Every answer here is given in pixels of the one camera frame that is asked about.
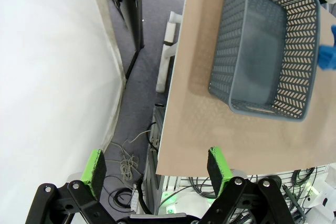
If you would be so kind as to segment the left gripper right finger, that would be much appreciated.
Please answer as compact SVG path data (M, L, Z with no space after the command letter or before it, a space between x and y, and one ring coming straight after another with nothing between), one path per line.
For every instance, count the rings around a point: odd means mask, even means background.
M234 176L220 147L208 150L207 171L216 199L201 224L226 224L237 209L247 210L253 224L296 224L277 183Z

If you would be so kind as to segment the bright blue garment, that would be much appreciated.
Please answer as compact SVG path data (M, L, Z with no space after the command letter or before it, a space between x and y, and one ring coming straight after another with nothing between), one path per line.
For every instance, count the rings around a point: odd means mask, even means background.
M336 71L336 25L331 26L334 38L333 46L321 45L318 53L318 66L322 70Z

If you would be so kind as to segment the black stand post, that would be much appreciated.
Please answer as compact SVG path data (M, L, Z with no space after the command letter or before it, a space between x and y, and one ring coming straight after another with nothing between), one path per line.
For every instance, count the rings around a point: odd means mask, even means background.
M112 0L127 29L131 33L135 46L135 53L125 74L128 79L138 58L139 52L144 47L142 0Z

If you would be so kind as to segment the white padded table leg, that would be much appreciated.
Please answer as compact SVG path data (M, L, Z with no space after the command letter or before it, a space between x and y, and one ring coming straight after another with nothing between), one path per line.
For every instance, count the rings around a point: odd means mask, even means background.
M158 79L156 83L156 92L158 93L163 93L165 91L170 58L175 56L177 50L177 43L174 42L176 25L182 22L182 17L182 15L170 11L165 29Z

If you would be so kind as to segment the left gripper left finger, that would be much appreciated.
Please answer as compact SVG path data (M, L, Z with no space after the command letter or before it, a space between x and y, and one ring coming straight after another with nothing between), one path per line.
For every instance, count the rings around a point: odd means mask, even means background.
M106 171L103 151L96 149L79 180L59 188L50 183L39 185L25 224L71 224L75 214L86 224L117 224L100 203Z

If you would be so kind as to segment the grey woven plastic basket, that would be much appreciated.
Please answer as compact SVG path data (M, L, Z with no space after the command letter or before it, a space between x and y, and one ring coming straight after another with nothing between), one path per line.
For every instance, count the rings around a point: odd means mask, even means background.
M209 93L238 114L303 121L320 16L319 0L223 0Z

